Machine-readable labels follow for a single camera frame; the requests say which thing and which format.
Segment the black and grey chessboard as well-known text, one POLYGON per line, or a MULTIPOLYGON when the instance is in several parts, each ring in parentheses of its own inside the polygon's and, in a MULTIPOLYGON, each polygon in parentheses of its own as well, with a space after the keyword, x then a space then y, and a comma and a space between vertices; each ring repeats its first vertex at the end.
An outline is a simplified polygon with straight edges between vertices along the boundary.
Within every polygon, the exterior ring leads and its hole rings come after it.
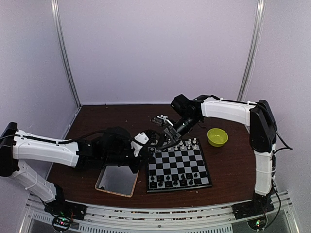
POLYGON ((178 145, 163 150, 157 150, 156 148, 149 148, 149 152, 153 154, 155 158, 154 162, 149 163, 146 166, 146 184, 148 193, 159 193, 159 192, 172 192, 180 190, 190 190, 198 188, 210 188, 212 187, 212 181, 210 173, 207 167, 205 156, 200 145, 199 139, 197 143, 191 143, 191 149, 187 149, 187 140, 182 140, 178 145), (185 175, 187 180, 186 186, 181 186, 181 175, 185 175), (177 177, 176 180, 172 179, 172 175, 177 177), (150 188, 150 177, 154 176, 154 182, 157 183, 157 187, 154 189, 150 188), (161 176, 163 186, 158 186, 157 176, 161 176), (193 184, 189 185, 189 181, 193 179, 193 184), (200 179, 201 184, 196 184, 195 180, 200 179), (170 187, 165 187, 165 182, 170 182, 170 187))

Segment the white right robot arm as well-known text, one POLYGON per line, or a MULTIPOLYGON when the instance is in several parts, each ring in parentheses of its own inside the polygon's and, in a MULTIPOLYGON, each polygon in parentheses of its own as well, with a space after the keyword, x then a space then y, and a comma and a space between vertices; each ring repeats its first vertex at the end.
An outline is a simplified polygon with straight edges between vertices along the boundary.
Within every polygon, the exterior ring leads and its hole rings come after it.
POLYGON ((225 100, 214 95, 199 95, 190 100, 178 95, 171 107, 180 118, 164 129, 164 140, 177 143, 188 133, 203 139, 204 132, 196 128, 198 123, 228 134, 224 147, 203 143, 211 163, 213 187, 200 194, 194 205, 251 200, 249 210, 260 214, 268 206, 267 199, 273 190, 276 142, 280 139, 269 103, 225 100))

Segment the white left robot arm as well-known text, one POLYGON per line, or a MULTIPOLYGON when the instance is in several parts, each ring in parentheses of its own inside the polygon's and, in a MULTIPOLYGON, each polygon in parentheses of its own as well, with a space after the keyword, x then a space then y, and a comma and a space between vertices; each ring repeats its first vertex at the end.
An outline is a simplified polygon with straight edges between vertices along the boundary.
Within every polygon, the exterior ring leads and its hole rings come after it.
POLYGON ((16 178, 26 189, 35 193, 60 216, 70 211, 63 189, 38 175, 25 160, 63 164, 76 169, 103 169, 105 166, 127 166, 133 173, 151 159, 148 147, 156 135, 150 130, 135 137, 122 127, 95 131, 97 138, 88 135, 70 140, 41 137, 7 125, 0 137, 0 175, 16 178))

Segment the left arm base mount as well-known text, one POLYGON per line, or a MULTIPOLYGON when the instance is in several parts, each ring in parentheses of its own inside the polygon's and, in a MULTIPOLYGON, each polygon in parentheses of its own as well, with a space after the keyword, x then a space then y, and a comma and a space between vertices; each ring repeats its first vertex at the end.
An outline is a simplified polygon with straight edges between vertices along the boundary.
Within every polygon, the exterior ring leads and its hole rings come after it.
POLYGON ((82 204, 65 202, 65 205, 54 205, 51 202, 45 203, 44 211, 52 216, 52 226, 58 232, 67 231, 74 220, 84 220, 87 207, 82 204))

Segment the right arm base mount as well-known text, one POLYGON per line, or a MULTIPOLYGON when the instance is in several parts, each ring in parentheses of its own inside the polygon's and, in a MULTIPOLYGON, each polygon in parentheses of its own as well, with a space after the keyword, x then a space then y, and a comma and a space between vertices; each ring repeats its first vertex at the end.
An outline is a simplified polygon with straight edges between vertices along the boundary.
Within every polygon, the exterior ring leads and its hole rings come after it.
POLYGON ((267 213, 274 210, 273 204, 263 207, 253 201, 234 204, 232 206, 236 220, 246 219, 248 226, 254 231, 261 231, 268 225, 267 213))

